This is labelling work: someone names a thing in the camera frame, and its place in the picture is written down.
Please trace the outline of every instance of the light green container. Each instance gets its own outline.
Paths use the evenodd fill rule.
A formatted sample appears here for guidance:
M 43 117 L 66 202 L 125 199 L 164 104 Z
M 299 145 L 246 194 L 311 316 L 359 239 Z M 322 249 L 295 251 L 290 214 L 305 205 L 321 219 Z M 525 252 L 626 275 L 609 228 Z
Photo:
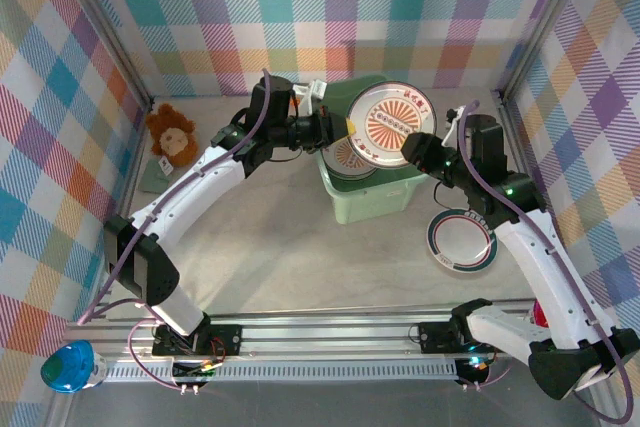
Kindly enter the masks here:
M 346 115 L 360 92 L 386 80 L 389 79 L 384 75 L 369 75 L 331 83 L 327 85 L 322 103 L 330 112 Z M 316 160 L 340 224 L 403 211 L 418 184 L 427 179 L 427 175 L 410 165 L 401 169 L 378 169 L 363 180 L 342 180 L 329 173 L 320 152 L 316 152 Z

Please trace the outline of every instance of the orange patterned plate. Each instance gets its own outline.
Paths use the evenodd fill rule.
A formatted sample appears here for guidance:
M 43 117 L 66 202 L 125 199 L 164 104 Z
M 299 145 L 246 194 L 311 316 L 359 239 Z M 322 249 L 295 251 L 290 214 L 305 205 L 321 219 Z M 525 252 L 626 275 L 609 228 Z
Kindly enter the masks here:
M 356 155 L 347 139 L 339 140 L 322 149 L 322 158 L 327 169 L 342 180 L 362 180 L 376 169 Z
M 436 117 L 426 95 L 402 82 L 383 82 L 363 91 L 351 105 L 349 119 L 356 133 L 353 150 L 381 169 L 405 167 L 400 148 L 413 132 L 433 134 Z

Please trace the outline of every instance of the table surface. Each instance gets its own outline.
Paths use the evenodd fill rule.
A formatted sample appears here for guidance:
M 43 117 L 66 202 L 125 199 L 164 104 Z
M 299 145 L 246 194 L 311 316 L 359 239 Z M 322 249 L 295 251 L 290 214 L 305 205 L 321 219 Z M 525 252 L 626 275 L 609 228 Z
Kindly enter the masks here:
M 440 136 L 449 108 L 478 99 L 480 112 L 496 115 L 487 89 L 425 93 L 434 104 Z M 201 152 L 248 105 L 246 97 L 159 99 L 157 105 L 163 101 L 196 122 Z M 150 148 L 147 138 L 141 169 L 154 158 Z M 512 158 L 506 141 L 505 152 Z M 291 152 L 276 155 L 286 158 Z M 172 181 L 185 171 L 174 171 Z M 501 244 L 494 262 L 474 274 L 452 272 L 434 259 L 425 235 L 443 210 L 433 201 L 435 184 L 429 178 L 419 185 L 404 212 L 340 225 L 313 156 L 266 163 L 204 212 L 168 254 L 180 271 L 181 286 L 210 314 L 531 298 L 524 276 Z M 136 189 L 131 212 L 155 197 Z M 461 191 L 440 188 L 438 199 L 467 207 Z M 111 300 L 130 295 L 116 285 Z M 134 309 L 125 305 L 108 316 L 140 316 Z

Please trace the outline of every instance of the decorative plate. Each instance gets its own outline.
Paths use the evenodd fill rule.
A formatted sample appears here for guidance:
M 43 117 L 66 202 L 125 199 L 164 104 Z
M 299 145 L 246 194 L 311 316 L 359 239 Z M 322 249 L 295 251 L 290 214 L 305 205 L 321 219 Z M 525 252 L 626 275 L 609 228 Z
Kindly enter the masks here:
M 436 215 L 427 230 L 427 244 L 436 260 L 457 272 L 478 272 L 489 266 L 498 242 L 481 215 L 450 209 Z
M 383 82 L 364 90 L 347 116 L 356 126 L 356 133 L 349 138 L 353 150 L 381 169 L 408 165 L 400 148 L 409 134 L 436 131 L 429 99 L 402 82 Z
M 322 159 L 327 169 L 342 180 L 362 180 L 376 169 L 356 155 L 348 139 L 334 142 L 322 149 Z

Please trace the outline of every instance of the tag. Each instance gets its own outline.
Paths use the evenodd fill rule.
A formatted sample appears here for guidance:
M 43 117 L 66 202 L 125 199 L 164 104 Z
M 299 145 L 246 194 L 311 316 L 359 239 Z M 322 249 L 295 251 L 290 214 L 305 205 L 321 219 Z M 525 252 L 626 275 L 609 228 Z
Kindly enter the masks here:
M 164 175 L 169 176 L 169 174 L 173 172 L 173 165 L 169 163 L 169 160 L 164 155 L 160 157 L 158 164 L 160 164 L 160 168 Z

